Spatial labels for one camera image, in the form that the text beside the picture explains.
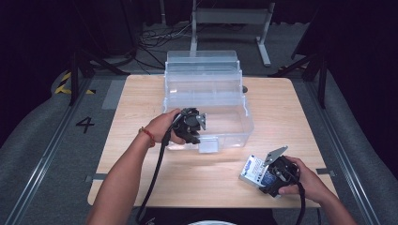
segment black cable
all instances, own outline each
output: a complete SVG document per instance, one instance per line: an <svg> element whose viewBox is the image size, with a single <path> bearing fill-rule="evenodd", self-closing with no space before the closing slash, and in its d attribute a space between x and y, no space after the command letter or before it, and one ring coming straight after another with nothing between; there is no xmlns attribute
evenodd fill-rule
<svg viewBox="0 0 398 225"><path fill-rule="evenodd" d="M159 169L161 168L161 161L163 160L164 149L169 144L169 141L170 141L170 139L172 137L172 127L173 127L173 124L167 129L166 133L164 134L164 137L161 139L161 150L159 152L158 163L156 164L156 169L155 169L155 172L153 174L153 178L152 178L152 181L150 183L148 192L146 193L144 201L141 204L140 210L138 211L137 216L135 218L135 221L138 224L141 224L141 219L140 219L141 214L143 213L143 210L145 209L146 203L148 202L150 194L152 193L152 189L155 186L156 179L158 178Z"/></svg>
<svg viewBox="0 0 398 225"><path fill-rule="evenodd" d="M321 217L321 211L319 208L316 208L316 213L318 214L318 225L322 224L322 217Z"/></svg>
<svg viewBox="0 0 398 225"><path fill-rule="evenodd" d="M162 50L149 50L151 52L155 52L155 53L167 53L167 51L162 51Z"/></svg>
<svg viewBox="0 0 398 225"><path fill-rule="evenodd" d="M117 62L117 63L112 63L111 65L118 68L118 67L121 67L121 66L124 66L124 65L128 64L133 59L134 59L134 56L129 55L128 58L126 58L126 59L124 59L124 60L122 60L120 62ZM92 64L92 63L90 63L90 65L91 65L91 67L96 68L96 69L106 69L106 67L103 67L101 65Z"/></svg>
<svg viewBox="0 0 398 225"><path fill-rule="evenodd" d="M161 64L161 66L163 67L163 69L165 68L163 62L161 62L161 60L159 60L155 55L153 55L150 51L148 51L145 48L141 48L142 50L146 51L148 54L150 54L150 56L152 56L156 61L158 61L159 64Z"/></svg>
<svg viewBox="0 0 398 225"><path fill-rule="evenodd" d="M139 63L139 64L145 65L145 66L150 67L150 68L164 69L164 67L152 66L152 65L146 64L146 63L144 63L144 62L142 62L142 61L140 61L140 60L138 60L138 59L135 59L135 61L137 61L137 63Z"/></svg>
<svg viewBox="0 0 398 225"><path fill-rule="evenodd" d="M296 185L298 186L298 193L299 193L299 196L301 199L301 209L299 211L298 220L296 221L296 225L299 225L304 217L304 214L305 214L305 189L302 186L302 184L300 183L300 181L296 178L296 176L294 176L292 173L290 173L287 170L284 170L284 172L289 174L290 178L292 178L294 180L294 182L296 183Z"/></svg>
<svg viewBox="0 0 398 225"><path fill-rule="evenodd" d="M146 70L143 68L143 66L141 66L141 61L140 61L140 60L136 60L136 61L137 61L138 66L141 68L141 70L145 71L148 75L150 75L150 73L149 73L148 71L146 71Z"/></svg>
<svg viewBox="0 0 398 225"><path fill-rule="evenodd" d="M140 45L143 48L155 48L166 44L168 41L184 37L188 31L190 31L190 24L182 27L172 27L163 29L163 31L158 34L155 30L146 30L142 33L142 38L140 39ZM147 43L146 40L156 40L155 43Z"/></svg>

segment yellow tape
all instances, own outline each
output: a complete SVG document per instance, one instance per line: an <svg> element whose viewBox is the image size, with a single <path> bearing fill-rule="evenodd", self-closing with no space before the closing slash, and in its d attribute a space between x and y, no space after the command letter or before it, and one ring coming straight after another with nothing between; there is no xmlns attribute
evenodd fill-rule
<svg viewBox="0 0 398 225"><path fill-rule="evenodd" d="M58 87L55 89L55 93L59 94L59 93L63 93L63 94L72 94L72 91L69 89L65 88L65 84L67 84L68 79L70 78L70 72L67 72L64 77L61 80L61 83L58 85ZM96 90L87 90L85 92L88 95L94 95L97 93Z"/></svg>

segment clear plastic bin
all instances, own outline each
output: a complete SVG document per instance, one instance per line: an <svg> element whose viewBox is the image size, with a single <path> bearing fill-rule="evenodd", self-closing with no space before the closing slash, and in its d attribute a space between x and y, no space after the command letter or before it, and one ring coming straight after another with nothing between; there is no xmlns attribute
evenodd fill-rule
<svg viewBox="0 0 398 225"><path fill-rule="evenodd" d="M164 77L165 112L193 107L207 115L199 144L170 143L168 149L212 153L245 145L254 125L234 51L168 52Z"/></svg>

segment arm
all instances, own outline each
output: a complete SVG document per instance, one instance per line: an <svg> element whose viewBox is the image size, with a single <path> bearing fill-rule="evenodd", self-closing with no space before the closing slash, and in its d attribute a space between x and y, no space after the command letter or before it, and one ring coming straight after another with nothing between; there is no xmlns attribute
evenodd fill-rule
<svg viewBox="0 0 398 225"><path fill-rule="evenodd" d="M342 202L335 196L319 179L319 177L311 171L300 159L295 157L286 157L298 166L300 175L299 181L304 186L305 197L316 203L319 203L324 209L330 224L357 224L346 210ZM279 189L281 195L299 194L296 185L281 187Z"/></svg>
<svg viewBox="0 0 398 225"><path fill-rule="evenodd" d="M173 110L153 119L145 129L160 143L174 116L180 110ZM126 152L109 171L102 182L93 207L87 217L87 224L125 224L129 218L140 186L141 170L150 137L139 132ZM172 132L174 143L184 143Z"/></svg>

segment hand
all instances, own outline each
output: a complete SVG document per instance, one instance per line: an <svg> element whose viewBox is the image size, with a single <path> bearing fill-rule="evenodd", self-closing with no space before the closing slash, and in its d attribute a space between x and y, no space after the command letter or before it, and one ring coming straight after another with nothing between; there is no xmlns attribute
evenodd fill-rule
<svg viewBox="0 0 398 225"><path fill-rule="evenodd" d="M149 124L145 127L155 138L156 143L161 143L161 139L166 133L167 129L172 125L175 115L181 112L180 109L175 109L168 113L163 113L156 118L152 119ZM173 143L184 144L185 140L177 137L174 131L172 130L172 138L171 141Z"/></svg>
<svg viewBox="0 0 398 225"><path fill-rule="evenodd" d="M289 161L295 163L298 166L299 181L304 186L305 197L316 203L322 202L330 194L333 194L328 187L319 179L319 177L311 171L299 158L287 157ZM299 194L299 188L297 185L287 186L279 188L281 195L285 194Z"/></svg>

